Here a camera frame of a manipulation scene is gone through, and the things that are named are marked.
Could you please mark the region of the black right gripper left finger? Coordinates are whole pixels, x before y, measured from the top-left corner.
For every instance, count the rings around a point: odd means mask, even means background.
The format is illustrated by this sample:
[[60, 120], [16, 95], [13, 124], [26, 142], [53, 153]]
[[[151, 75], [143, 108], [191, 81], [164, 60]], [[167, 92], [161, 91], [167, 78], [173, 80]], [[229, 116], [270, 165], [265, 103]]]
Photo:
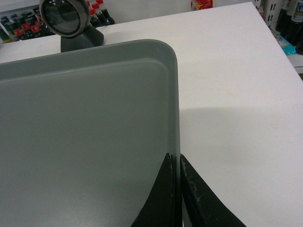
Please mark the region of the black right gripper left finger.
[[173, 156], [167, 153], [156, 180], [133, 227], [172, 227], [175, 224], [176, 171]]

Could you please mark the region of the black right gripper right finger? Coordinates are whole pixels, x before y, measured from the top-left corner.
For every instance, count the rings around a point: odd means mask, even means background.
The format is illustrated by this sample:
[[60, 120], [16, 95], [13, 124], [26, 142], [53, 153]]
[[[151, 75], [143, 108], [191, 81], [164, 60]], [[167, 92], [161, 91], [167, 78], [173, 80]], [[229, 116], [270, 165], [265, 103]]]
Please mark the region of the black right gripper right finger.
[[180, 186], [193, 227], [244, 227], [216, 196], [184, 155], [180, 155]]

